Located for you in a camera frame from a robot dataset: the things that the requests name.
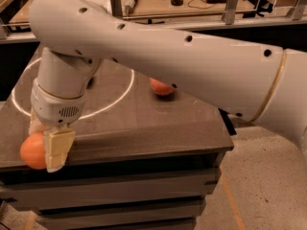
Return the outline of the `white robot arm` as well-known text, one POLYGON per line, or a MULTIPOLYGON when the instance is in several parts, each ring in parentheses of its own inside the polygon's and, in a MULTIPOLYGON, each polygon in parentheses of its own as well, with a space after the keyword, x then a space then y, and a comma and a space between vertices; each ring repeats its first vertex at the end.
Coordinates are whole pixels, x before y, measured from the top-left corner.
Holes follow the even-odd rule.
POLYGON ((81 117, 86 85, 108 59, 307 150, 304 52, 130 23, 86 0, 34 0, 29 21, 44 46, 31 104, 48 127, 81 117))

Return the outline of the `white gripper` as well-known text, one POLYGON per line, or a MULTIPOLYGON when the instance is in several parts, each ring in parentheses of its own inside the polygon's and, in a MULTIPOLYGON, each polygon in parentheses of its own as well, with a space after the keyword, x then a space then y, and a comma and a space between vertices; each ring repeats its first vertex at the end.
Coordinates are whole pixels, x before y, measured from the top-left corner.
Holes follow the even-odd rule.
POLYGON ((31 92, 32 109, 29 134, 44 132, 45 163, 48 173, 60 170, 67 159, 75 140, 75 130, 70 127, 61 129, 49 126, 72 124, 82 115, 85 96, 77 99, 62 99, 44 91, 33 82, 31 92))

